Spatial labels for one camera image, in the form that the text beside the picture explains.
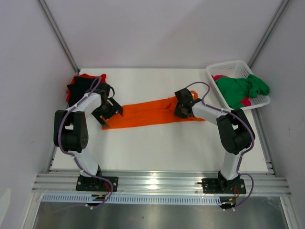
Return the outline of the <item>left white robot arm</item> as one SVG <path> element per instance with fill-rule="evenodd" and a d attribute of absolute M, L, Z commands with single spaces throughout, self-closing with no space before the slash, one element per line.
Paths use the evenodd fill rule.
<path fill-rule="evenodd" d="M 123 107 L 114 100 L 115 90 L 107 83 L 99 83 L 84 93 L 82 98 L 65 110 L 57 110 L 54 116 L 53 141 L 55 146 L 71 156 L 87 178 L 91 190 L 100 190 L 103 178 L 100 166 L 94 161 L 87 145 L 89 132 L 87 118 L 93 116 L 102 127 L 109 127 L 110 120 L 123 115 Z"/>

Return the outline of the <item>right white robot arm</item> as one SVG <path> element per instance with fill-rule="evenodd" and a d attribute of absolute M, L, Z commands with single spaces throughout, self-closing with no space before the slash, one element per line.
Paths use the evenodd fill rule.
<path fill-rule="evenodd" d="M 174 115 L 179 118 L 201 118 L 218 128 L 221 144 L 225 149 L 223 165 L 219 171 L 218 188 L 229 192 L 239 176 L 242 157 L 254 147 L 255 134 L 242 109 L 227 110 L 194 99 L 187 88 L 174 93 L 177 99 Z"/>

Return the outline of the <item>orange t shirt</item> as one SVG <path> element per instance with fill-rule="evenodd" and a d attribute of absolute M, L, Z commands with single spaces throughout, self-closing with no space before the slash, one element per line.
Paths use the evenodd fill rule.
<path fill-rule="evenodd" d="M 161 125 L 177 122 L 204 122 L 202 118 L 180 118 L 174 115 L 178 100 L 175 96 L 166 99 L 138 104 L 124 105 L 123 114 L 117 114 L 106 121 L 102 130 L 132 128 L 149 125 Z"/>

